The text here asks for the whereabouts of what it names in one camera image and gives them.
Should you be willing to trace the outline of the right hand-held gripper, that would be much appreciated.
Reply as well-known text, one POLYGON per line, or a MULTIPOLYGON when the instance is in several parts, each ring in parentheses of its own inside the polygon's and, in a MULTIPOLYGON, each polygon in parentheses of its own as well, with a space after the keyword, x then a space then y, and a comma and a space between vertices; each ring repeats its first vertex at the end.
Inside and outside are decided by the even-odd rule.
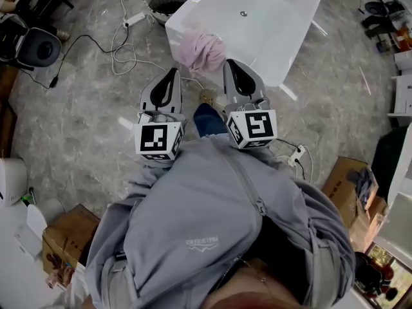
POLYGON ((265 97, 262 78, 235 59, 223 65, 223 85, 227 96, 224 108, 229 142, 236 149, 258 149, 277 138, 276 111, 265 97))

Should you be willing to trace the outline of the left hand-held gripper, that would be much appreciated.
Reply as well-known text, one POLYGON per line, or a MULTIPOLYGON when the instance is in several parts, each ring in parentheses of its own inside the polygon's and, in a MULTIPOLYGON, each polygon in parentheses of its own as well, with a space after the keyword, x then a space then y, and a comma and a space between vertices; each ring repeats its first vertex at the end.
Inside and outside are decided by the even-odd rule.
POLYGON ((136 154, 146 160, 174 160, 186 124, 181 111, 181 76, 177 68, 171 68, 143 89, 138 122, 134 124, 136 154))

